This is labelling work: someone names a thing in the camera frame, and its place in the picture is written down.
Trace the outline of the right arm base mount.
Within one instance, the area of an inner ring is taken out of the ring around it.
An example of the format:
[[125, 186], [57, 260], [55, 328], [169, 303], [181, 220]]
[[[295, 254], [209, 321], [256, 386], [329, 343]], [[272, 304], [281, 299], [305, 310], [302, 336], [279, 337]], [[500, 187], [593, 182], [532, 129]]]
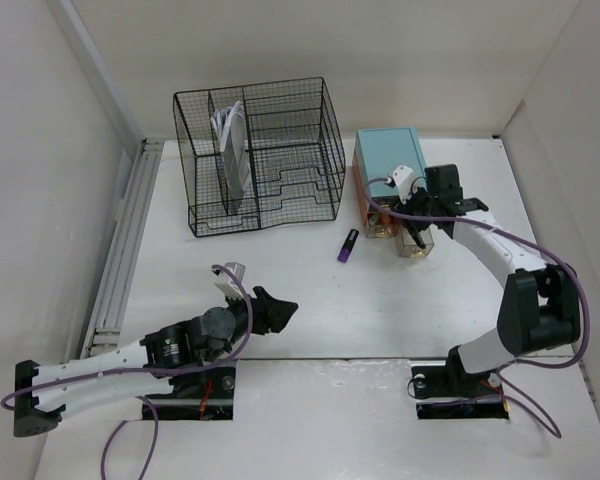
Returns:
[[508, 420], [502, 383], [494, 370], [457, 376], [443, 364], [411, 367], [410, 395], [419, 420]]

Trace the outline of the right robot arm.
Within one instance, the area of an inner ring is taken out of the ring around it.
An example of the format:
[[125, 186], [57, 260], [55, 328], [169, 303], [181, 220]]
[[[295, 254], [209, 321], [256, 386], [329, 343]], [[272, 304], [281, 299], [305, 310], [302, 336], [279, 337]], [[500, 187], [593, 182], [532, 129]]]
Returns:
[[442, 367], [425, 371], [428, 385], [452, 396], [474, 396], [477, 385], [518, 357], [577, 341], [581, 335], [578, 291], [565, 267], [551, 264], [502, 230], [489, 207], [465, 196], [456, 165], [428, 167], [424, 185], [407, 166], [389, 175], [398, 190], [393, 206], [418, 246], [434, 225], [469, 250], [503, 289], [495, 326], [453, 347]]

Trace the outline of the purple highlighter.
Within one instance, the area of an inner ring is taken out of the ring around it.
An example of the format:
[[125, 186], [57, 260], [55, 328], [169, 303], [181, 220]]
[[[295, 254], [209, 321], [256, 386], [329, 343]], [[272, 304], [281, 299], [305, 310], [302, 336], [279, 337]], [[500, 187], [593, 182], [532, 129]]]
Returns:
[[343, 245], [341, 246], [341, 249], [338, 253], [337, 256], [337, 261], [340, 263], [346, 263], [354, 249], [354, 246], [356, 244], [356, 241], [358, 239], [359, 236], [359, 231], [357, 229], [351, 229], [344, 242]]

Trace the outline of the clear drawer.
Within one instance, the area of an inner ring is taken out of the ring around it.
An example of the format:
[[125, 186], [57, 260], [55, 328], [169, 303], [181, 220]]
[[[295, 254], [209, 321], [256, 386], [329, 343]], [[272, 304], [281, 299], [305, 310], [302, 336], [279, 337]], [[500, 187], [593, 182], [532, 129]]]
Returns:
[[396, 245], [400, 257], [418, 259], [424, 258], [431, 253], [435, 246], [431, 230], [426, 229], [419, 232], [418, 235], [419, 240], [416, 241], [404, 226], [399, 226], [396, 235]]
[[377, 210], [366, 213], [365, 230], [368, 238], [392, 238], [397, 234], [398, 226], [391, 215]]

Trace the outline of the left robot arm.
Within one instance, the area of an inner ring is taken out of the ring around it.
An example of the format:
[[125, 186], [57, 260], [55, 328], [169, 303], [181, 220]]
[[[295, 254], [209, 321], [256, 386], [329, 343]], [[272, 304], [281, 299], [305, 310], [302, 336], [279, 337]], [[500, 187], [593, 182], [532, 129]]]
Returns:
[[256, 286], [247, 298], [228, 298], [223, 307], [104, 354], [52, 366], [21, 361], [14, 391], [2, 402], [13, 412], [13, 434], [41, 435], [72, 415], [130, 397], [175, 390], [193, 396], [205, 372], [235, 361], [251, 335], [280, 333], [297, 309]]

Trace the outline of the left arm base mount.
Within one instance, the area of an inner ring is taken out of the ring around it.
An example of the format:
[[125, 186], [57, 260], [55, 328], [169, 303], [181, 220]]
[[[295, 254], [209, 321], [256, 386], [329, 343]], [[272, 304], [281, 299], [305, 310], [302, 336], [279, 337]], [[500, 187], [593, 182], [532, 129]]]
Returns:
[[168, 394], [147, 395], [163, 421], [230, 421], [234, 414], [237, 362], [175, 377]]

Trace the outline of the grey booklet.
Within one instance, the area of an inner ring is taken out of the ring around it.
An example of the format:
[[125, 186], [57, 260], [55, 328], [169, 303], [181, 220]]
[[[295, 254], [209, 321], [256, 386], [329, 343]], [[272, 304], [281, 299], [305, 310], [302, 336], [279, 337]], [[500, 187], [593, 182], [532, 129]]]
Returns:
[[229, 215], [238, 213], [242, 199], [252, 185], [248, 153], [247, 125], [244, 103], [216, 109], [210, 123], [219, 144], [226, 194], [223, 201]]

